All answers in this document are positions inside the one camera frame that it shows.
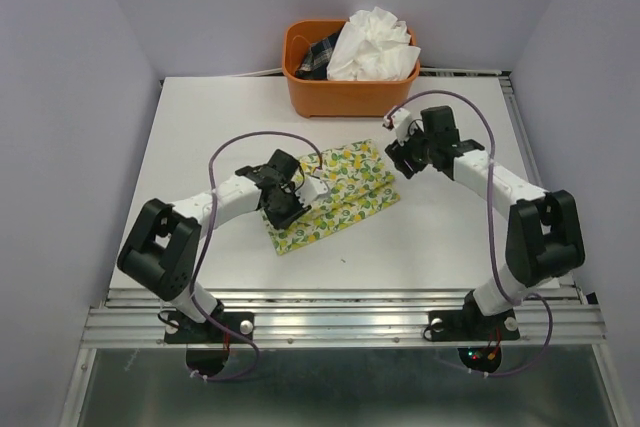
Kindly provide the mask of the lemon print skirt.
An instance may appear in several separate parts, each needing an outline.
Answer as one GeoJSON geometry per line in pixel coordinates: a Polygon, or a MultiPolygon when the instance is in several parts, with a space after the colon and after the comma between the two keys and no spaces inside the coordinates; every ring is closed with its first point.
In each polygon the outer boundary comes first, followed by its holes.
{"type": "Polygon", "coordinates": [[[329,188],[326,197],[289,228],[265,227],[277,255],[298,250],[336,234],[400,201],[395,176],[387,168],[372,139],[322,152],[323,170],[317,176],[329,188]]]}

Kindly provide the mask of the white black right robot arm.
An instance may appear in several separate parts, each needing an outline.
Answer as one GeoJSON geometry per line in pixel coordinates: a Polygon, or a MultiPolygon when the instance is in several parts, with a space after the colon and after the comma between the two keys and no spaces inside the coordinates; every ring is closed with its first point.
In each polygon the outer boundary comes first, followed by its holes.
{"type": "Polygon", "coordinates": [[[583,265],[585,250],[574,197],[547,191],[493,161],[475,140],[463,140],[448,106],[399,108],[383,125],[396,138],[385,152],[406,178],[431,166],[487,203],[507,222],[505,263],[469,292],[458,310],[431,311],[431,342],[482,342],[520,337],[514,308],[539,285],[583,265]]]}

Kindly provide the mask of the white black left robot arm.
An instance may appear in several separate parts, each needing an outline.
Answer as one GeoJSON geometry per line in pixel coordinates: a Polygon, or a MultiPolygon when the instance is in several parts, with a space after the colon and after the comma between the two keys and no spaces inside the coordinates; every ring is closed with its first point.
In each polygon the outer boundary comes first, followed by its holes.
{"type": "Polygon", "coordinates": [[[301,164],[278,149],[267,163],[242,167],[209,191],[166,203],[157,198],[141,208],[117,257],[117,268],[169,303],[161,318],[167,343],[223,343],[229,331],[253,316],[224,318],[223,303],[193,279],[200,241],[225,223],[256,211],[277,230],[289,228],[329,193],[324,180],[302,174],[301,164]]]}

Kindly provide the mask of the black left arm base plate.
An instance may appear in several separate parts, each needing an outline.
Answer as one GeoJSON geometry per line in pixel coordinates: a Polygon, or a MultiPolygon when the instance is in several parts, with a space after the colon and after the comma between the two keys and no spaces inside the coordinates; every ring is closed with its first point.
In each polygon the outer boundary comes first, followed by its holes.
{"type": "MultiPolygon", "coordinates": [[[[169,345],[241,343],[208,321],[194,322],[179,311],[162,310],[157,318],[165,327],[164,342],[169,345]]],[[[253,338],[255,316],[251,312],[223,312],[218,322],[239,335],[253,338]]]]}

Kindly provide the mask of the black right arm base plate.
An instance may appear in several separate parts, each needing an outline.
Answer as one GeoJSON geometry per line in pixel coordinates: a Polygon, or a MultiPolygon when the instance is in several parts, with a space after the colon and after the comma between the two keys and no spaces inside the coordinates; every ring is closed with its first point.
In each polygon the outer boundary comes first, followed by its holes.
{"type": "Polygon", "coordinates": [[[474,343],[520,339],[519,325],[513,309],[492,316],[483,316],[475,307],[459,310],[432,310],[422,336],[430,342],[474,343]]]}

